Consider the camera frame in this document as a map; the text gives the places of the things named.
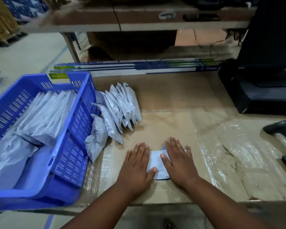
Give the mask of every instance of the pallet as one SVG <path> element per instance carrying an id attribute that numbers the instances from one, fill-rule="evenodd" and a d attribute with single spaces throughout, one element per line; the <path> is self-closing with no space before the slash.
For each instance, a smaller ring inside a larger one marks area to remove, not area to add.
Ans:
<path id="1" fill-rule="evenodd" d="M 27 33 L 18 32 L 17 34 L 12 34 L 9 38 L 0 41 L 0 47 L 9 47 L 11 43 L 19 41 L 24 36 L 27 36 Z"/>

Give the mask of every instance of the human hand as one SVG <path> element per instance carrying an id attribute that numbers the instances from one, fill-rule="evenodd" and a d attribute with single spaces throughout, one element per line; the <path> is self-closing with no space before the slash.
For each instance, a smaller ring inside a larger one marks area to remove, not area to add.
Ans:
<path id="1" fill-rule="evenodd" d="M 168 175 L 176 185 L 187 191 L 190 184 L 199 179 L 190 146 L 186 146 L 185 152 L 180 141 L 171 136 L 170 142 L 165 141 L 165 148 L 170 160 L 165 154 L 160 157 Z"/>
<path id="2" fill-rule="evenodd" d="M 147 190 L 156 175 L 156 167 L 147 172 L 149 153 L 150 148 L 143 141 L 136 144 L 133 150 L 128 150 L 115 183 L 125 189 L 132 200 Z"/>

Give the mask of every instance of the blue plastic crate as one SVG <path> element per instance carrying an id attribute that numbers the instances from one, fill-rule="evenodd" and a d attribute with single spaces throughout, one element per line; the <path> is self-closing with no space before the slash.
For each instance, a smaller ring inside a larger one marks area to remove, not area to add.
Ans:
<path id="1" fill-rule="evenodd" d="M 23 75 L 0 97 L 0 139 L 38 92 L 78 93 L 54 148 L 44 146 L 28 159 L 14 189 L 0 191 L 0 210 L 66 206 L 80 194 L 88 163 L 84 140 L 90 134 L 95 86 L 89 72 L 67 73 L 70 83 L 53 84 L 46 74 Z"/>

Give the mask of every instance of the person's right hand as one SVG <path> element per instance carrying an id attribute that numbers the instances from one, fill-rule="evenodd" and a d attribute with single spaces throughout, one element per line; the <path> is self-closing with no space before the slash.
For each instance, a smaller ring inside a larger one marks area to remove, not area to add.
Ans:
<path id="1" fill-rule="evenodd" d="M 180 141 L 171 136 L 170 142 L 165 141 L 165 148 L 170 160 L 165 154 L 160 156 L 168 175 L 176 185 L 187 191 L 189 185 L 199 179 L 190 146 L 186 146 L 185 152 Z"/>

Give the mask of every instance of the cardboard sheet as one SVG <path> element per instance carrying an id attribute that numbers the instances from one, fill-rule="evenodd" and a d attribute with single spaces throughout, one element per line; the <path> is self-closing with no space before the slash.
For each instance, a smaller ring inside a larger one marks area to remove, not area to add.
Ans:
<path id="1" fill-rule="evenodd" d="M 142 121 L 125 129 L 124 144 L 112 140 L 89 164 L 80 199 L 86 207 L 118 177 L 126 151 L 145 141 L 161 150 L 169 136 L 189 144 L 199 175 L 237 202 L 286 201 L 286 139 L 261 131 L 282 116 L 243 115 L 234 108 L 217 73 L 149 74 L 94 77 L 98 90 L 128 83 L 135 91 Z M 133 204 L 189 203 L 171 181 L 154 180 Z"/>

